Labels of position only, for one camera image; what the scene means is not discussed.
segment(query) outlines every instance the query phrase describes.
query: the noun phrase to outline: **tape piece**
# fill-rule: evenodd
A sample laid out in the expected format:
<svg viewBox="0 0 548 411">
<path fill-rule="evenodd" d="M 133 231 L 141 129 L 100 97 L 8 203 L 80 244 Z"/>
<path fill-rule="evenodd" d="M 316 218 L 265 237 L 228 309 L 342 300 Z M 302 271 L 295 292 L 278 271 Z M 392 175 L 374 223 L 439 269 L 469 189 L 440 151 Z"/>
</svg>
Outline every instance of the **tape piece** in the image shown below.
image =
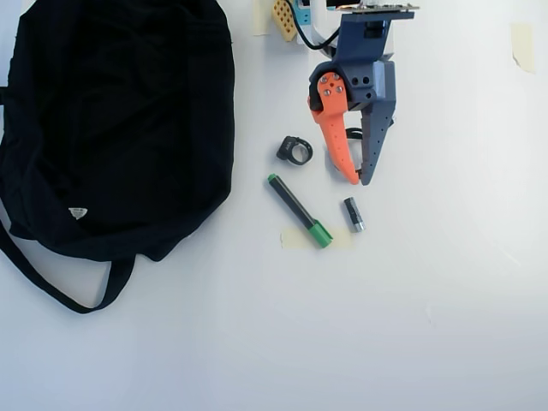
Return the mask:
<svg viewBox="0 0 548 411">
<path fill-rule="evenodd" d="M 36 0 L 21 0 L 21 15 L 24 15 Z"/>
<path fill-rule="evenodd" d="M 327 230 L 333 235 L 333 242 L 327 248 L 324 248 L 324 250 L 354 248 L 354 238 L 348 228 L 327 228 Z M 283 229 L 280 235 L 280 242 L 284 250 L 320 249 L 320 246 L 305 229 L 296 227 Z"/>
<path fill-rule="evenodd" d="M 268 34 L 274 0 L 253 0 L 253 36 Z"/>
<path fill-rule="evenodd" d="M 535 73 L 533 27 L 530 24 L 512 24 L 512 53 L 515 63 L 523 71 Z"/>
</svg>

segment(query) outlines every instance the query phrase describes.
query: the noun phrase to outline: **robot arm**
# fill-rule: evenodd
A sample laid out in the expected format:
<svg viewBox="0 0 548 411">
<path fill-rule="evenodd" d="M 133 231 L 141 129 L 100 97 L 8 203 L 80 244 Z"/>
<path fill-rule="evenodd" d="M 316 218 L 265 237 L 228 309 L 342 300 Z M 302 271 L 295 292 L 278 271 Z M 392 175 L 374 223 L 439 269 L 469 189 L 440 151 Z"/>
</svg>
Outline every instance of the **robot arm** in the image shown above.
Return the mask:
<svg viewBox="0 0 548 411">
<path fill-rule="evenodd" d="M 335 166 L 351 183 L 367 185 L 396 109 L 395 65 L 389 61 L 391 48 L 388 53 L 386 50 L 390 24 L 413 19 L 412 10 L 417 8 L 359 5 L 340 8 L 349 12 L 341 16 L 326 5 L 326 0 L 311 0 L 315 42 L 325 41 L 336 18 L 340 19 L 340 32 L 324 49 L 332 60 L 321 63 L 310 77 L 309 106 Z M 359 169 L 352 162 L 346 140 L 343 115 L 347 110 L 362 114 L 363 161 Z"/>
</svg>

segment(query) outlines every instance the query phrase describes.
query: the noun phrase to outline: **black bag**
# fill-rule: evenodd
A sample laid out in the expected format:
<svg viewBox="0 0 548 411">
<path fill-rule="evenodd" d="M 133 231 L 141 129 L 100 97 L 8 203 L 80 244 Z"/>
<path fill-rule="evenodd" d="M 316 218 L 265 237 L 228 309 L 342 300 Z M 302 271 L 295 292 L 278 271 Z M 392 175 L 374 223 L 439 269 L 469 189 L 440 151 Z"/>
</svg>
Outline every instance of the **black bag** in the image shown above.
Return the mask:
<svg viewBox="0 0 548 411">
<path fill-rule="evenodd" d="M 4 229 L 0 248 L 78 313 L 109 306 L 136 254 L 161 260 L 229 195 L 234 62 L 215 0 L 38 0 L 0 94 L 11 234 L 111 261 L 104 299 L 51 286 Z"/>
</svg>

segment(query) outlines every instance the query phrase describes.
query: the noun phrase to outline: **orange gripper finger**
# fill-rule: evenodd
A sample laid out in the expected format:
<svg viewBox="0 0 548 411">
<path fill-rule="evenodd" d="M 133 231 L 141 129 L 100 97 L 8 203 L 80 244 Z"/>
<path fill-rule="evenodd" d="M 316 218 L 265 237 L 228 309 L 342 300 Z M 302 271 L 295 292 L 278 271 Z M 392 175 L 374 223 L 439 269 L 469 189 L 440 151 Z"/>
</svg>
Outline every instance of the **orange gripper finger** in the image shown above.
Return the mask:
<svg viewBox="0 0 548 411">
<path fill-rule="evenodd" d="M 352 184 L 358 184 L 360 175 L 350 157 L 344 127 L 344 113 L 348 111 L 344 81 L 336 73 L 326 73 L 318 81 L 318 92 L 324 109 L 312 110 L 314 121 L 322 129 L 333 164 Z"/>
</svg>

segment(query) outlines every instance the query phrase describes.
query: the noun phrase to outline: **small battery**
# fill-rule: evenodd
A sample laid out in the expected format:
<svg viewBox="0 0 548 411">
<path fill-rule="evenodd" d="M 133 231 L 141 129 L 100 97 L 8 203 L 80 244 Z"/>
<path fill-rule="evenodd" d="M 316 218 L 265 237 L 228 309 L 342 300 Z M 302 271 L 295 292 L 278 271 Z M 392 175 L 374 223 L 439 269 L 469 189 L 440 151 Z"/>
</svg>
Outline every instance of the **small battery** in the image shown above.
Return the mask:
<svg viewBox="0 0 548 411">
<path fill-rule="evenodd" d="M 361 218 L 360 210 L 358 210 L 358 206 L 356 205 L 356 200 L 354 199 L 354 197 L 350 197 L 344 200 L 344 205 L 348 210 L 348 214 L 350 214 L 350 219 L 352 220 L 352 224 L 354 225 L 356 232 L 360 233 L 361 231 L 365 230 L 366 226 L 365 224 L 363 224 L 363 219 Z"/>
</svg>

